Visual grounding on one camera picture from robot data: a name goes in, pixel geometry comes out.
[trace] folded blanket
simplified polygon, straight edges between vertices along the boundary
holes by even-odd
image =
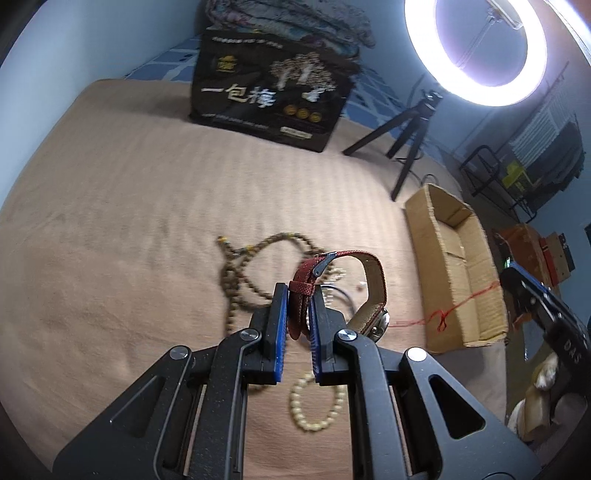
[[[363,45],[375,47],[374,34],[365,12],[340,0],[258,0],[272,7],[301,12],[349,30]]]
[[[359,43],[375,45],[363,11],[340,0],[324,2],[332,6],[316,8],[315,0],[209,0],[206,11],[216,28],[260,30],[346,57],[358,55]]]

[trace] blue gripper pad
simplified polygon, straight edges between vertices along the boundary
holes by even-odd
[[[319,381],[322,357],[320,352],[320,332],[318,330],[318,317],[316,315],[315,303],[310,300],[308,306],[308,320],[310,324],[310,352],[312,354],[312,370],[316,381]]]
[[[283,363],[285,358],[285,336],[287,334],[287,288],[284,289],[281,295],[281,311],[279,313],[279,324],[277,326],[277,337],[275,344],[275,381],[281,382],[283,375]]]
[[[536,287],[538,287],[542,292],[548,293],[550,291],[548,289],[548,287],[546,287],[543,283],[541,283],[537,278],[535,278],[533,275],[531,275],[525,268],[523,268],[518,263],[516,263],[516,262],[513,261],[513,262],[511,262],[509,264],[509,266],[507,268],[514,268],[514,269],[516,269],[525,278],[527,278],[527,280],[529,280],[531,283],[533,283],[533,285],[535,285]]]

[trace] printed tree graphic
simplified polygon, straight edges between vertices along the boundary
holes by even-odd
[[[287,80],[296,80],[298,85],[310,85],[314,90],[322,92],[336,88],[332,75],[324,68],[320,56],[316,52],[305,55],[297,54],[292,59],[274,61],[271,73],[277,77],[277,90],[285,89]]]

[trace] wristwatch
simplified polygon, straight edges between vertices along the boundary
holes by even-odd
[[[386,280],[384,269],[378,258],[361,250],[345,250],[316,255],[302,262],[289,284],[287,329],[291,338],[297,340],[303,333],[310,338],[306,321],[310,297],[314,294],[317,280],[330,262],[339,257],[355,257],[363,264],[368,286],[368,299],[361,305],[348,323],[348,328],[377,342],[385,333],[389,323],[386,310]]]

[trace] ring light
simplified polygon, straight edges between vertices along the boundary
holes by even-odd
[[[449,58],[437,32],[437,0],[406,0],[404,11],[408,34],[427,70],[449,92],[480,105],[504,106],[529,97],[540,85],[548,51],[540,19],[527,0],[509,0],[521,22],[527,40],[527,56],[520,73],[511,82],[486,86],[472,80]]]

